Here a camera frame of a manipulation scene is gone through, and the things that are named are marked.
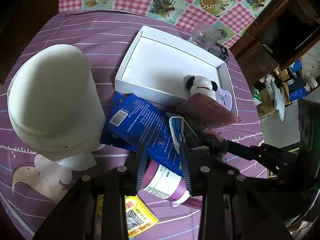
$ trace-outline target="purple bed sheet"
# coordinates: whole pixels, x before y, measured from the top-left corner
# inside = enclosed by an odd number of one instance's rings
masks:
[[[0,200],[10,219],[26,239],[31,239],[32,236],[23,223],[36,232],[55,207],[55,203],[23,183],[17,183],[14,194],[12,193],[13,172],[21,166],[34,166],[36,152],[19,139],[11,126],[6,96],[10,80],[21,65],[42,49],[55,44],[74,45],[81,49],[92,62],[93,79],[107,115],[114,94],[114,78],[118,67],[143,25],[183,39],[190,37],[190,33],[182,28],[132,14],[115,11],[64,12],[57,14],[46,23],[28,44],[9,73],[0,95],[0,190],[2,193]],[[258,145],[263,140],[263,135],[256,107],[247,82],[230,51],[229,56],[227,66],[242,122],[216,129],[216,131],[221,132],[225,139],[246,146]],[[129,152],[105,146],[93,154],[98,165],[85,172],[72,171],[72,181],[65,185],[66,189],[70,189],[84,173],[100,175],[108,169],[123,165]],[[245,176],[267,177],[267,170],[255,161],[249,162],[228,153],[226,162],[238,168]],[[171,208],[166,200],[143,191],[140,191],[139,195],[155,213],[159,223],[136,236],[136,240],[197,239],[201,213],[199,210],[181,205]]]

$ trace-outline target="blue plastic package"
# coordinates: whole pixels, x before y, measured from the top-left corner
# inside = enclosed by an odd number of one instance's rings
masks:
[[[116,107],[119,103],[121,103],[127,96],[123,96],[120,93],[116,92],[113,99],[112,99],[112,108]],[[108,118],[106,120],[106,124],[109,123],[111,117],[113,115],[109,114]],[[121,139],[118,135],[113,133],[108,129],[108,126],[105,124],[102,134],[100,137],[100,143],[106,144],[106,145],[111,145],[117,148],[121,148],[124,150],[129,150],[136,152],[137,147],[132,146],[131,144],[127,143],[125,140]]]
[[[148,155],[160,165],[182,176],[180,157],[174,148],[169,117],[147,100],[131,94],[110,111],[105,127],[130,145],[148,145]]]

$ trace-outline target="clear plastic cup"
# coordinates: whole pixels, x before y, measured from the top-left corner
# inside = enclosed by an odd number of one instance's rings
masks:
[[[213,25],[201,20],[193,29],[189,42],[208,50],[216,44],[220,37],[221,33]]]

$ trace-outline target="yellow packet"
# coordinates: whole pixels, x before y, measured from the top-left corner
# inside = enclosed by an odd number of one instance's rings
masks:
[[[158,223],[159,220],[138,196],[125,196],[124,202],[129,237],[136,236]],[[98,195],[94,239],[101,239],[102,207],[103,195]]]
[[[158,223],[158,219],[138,196],[125,196],[125,214],[130,237],[136,236]]]

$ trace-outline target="barcode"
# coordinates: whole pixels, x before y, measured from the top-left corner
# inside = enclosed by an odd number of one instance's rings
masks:
[[[116,127],[118,127],[121,122],[127,117],[128,113],[125,111],[119,110],[110,120],[109,123],[114,124]]]
[[[128,230],[141,226],[144,223],[133,209],[127,211],[125,214],[127,216]]]

